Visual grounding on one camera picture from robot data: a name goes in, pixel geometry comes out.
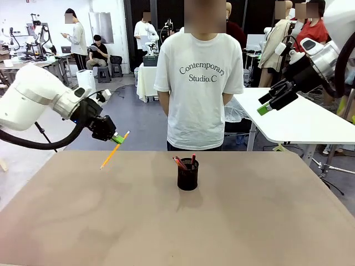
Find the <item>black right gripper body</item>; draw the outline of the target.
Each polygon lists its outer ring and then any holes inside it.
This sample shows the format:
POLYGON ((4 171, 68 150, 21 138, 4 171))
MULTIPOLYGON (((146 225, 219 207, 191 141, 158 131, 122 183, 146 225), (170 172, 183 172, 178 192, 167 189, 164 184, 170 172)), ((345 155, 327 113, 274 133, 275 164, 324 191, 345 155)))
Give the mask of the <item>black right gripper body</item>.
POLYGON ((294 92, 309 93, 322 85, 322 78, 308 58, 301 58, 295 63, 289 63, 282 72, 284 78, 291 83, 290 88, 294 92))

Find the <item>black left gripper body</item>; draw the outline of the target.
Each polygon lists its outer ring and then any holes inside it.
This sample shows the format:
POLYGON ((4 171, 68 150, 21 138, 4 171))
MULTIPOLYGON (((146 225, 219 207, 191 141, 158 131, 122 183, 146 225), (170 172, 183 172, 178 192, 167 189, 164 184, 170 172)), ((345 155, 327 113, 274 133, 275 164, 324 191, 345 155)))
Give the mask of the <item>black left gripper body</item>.
POLYGON ((74 129, 78 130, 85 127, 89 130, 96 129, 102 110, 103 108, 91 98, 81 100, 74 110, 74 129))

